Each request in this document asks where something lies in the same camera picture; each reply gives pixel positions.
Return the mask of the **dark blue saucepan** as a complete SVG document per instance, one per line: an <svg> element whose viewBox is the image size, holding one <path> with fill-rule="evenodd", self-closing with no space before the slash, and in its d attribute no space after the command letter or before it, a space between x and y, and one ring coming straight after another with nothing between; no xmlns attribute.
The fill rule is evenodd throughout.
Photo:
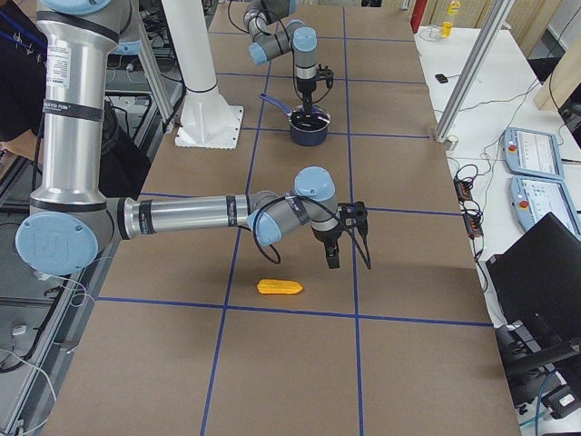
<svg viewBox="0 0 581 436"><path fill-rule="evenodd" d="M331 117L325 109L314 105L308 114L302 105L291 107L265 93L260 93L259 97L277 107L288 117L290 137L294 143L311 147L320 145L326 140Z"/></svg>

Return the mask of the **yellow corn cob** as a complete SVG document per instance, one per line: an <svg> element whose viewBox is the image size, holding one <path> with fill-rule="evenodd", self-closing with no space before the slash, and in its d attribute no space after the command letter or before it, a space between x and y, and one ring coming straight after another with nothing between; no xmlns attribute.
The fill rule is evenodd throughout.
<svg viewBox="0 0 581 436"><path fill-rule="evenodd" d="M295 295L304 289L299 282L278 279L261 279L256 288L262 295Z"/></svg>

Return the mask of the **small black square sensor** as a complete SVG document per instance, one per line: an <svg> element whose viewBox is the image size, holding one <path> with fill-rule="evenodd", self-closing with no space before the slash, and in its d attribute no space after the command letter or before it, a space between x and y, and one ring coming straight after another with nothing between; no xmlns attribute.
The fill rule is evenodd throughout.
<svg viewBox="0 0 581 436"><path fill-rule="evenodd" d="M448 82L448 78L444 74L436 74L435 75L435 78L441 84L444 84L444 83L447 83Z"/></svg>

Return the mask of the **brown paper table mat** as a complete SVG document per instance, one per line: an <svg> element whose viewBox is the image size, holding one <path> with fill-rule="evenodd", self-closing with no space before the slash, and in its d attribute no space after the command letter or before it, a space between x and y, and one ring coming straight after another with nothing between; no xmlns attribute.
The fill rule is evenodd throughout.
<svg viewBox="0 0 581 436"><path fill-rule="evenodd" d="M220 91L244 109L232 151L166 138L144 186L159 205L289 193L325 168L369 210L366 266L348 235L331 269L310 223L271 207L281 263L234 227L123 242L92 302L48 435L516 435L494 328L406 15L302 6L330 133L295 144L260 99L293 101L292 61L256 65L246 7L220 6L209 39Z"/></svg>

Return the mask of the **lower teach pendant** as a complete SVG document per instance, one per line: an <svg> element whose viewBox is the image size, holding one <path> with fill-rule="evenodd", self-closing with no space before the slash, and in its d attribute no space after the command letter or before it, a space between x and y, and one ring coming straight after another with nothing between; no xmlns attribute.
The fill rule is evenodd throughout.
<svg viewBox="0 0 581 436"><path fill-rule="evenodd" d="M509 182L509 193L525 231L552 213L571 233L580 236L580 220L564 182L515 175Z"/></svg>

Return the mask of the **teach pendant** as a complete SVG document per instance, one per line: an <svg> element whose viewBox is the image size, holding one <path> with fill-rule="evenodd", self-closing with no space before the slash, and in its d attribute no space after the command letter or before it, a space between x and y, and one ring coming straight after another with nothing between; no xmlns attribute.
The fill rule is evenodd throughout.
<svg viewBox="0 0 581 436"><path fill-rule="evenodd" d="M565 178L554 134L508 127L501 136L501 145L511 173L551 180Z"/></svg>
<svg viewBox="0 0 581 436"><path fill-rule="evenodd" d="M580 220L564 182L515 175L509 182L509 193L525 231L552 213L571 233L580 236Z"/></svg>

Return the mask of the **black laptop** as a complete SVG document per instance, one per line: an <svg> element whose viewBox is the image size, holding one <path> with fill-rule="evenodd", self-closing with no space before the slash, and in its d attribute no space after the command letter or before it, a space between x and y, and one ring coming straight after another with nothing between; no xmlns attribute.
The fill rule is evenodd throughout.
<svg viewBox="0 0 581 436"><path fill-rule="evenodd" d="M554 214L486 266L507 322L538 317L563 340L580 335L580 240Z"/></svg>

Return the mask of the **upper teach pendant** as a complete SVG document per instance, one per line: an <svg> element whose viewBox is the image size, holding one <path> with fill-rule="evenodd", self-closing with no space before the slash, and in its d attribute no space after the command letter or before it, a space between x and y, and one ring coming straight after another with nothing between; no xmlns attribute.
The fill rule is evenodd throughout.
<svg viewBox="0 0 581 436"><path fill-rule="evenodd" d="M511 173L551 180L565 178L554 134L508 127L501 136L501 145Z"/></svg>

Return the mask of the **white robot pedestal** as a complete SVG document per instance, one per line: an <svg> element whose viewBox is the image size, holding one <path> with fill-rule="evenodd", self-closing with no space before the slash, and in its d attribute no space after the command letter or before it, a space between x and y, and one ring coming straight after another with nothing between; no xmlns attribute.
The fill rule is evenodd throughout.
<svg viewBox="0 0 581 436"><path fill-rule="evenodd" d="M162 7L186 88L175 144L235 149L243 108L220 93L202 2L169 0Z"/></svg>

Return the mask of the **aluminium frame post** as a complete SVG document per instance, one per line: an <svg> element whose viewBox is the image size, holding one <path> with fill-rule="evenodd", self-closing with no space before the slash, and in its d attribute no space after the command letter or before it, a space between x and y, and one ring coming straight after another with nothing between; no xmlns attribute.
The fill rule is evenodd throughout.
<svg viewBox="0 0 581 436"><path fill-rule="evenodd" d="M494 44L497 34L506 21L515 0L496 0L493 2L487 19L480 29L478 37L472 46L468 59L460 73L457 84L440 116L438 125L434 132L434 139L444 143L448 133L454 123L461 105L464 103L468 92L475 82L479 69L487 57L489 50Z"/></svg>

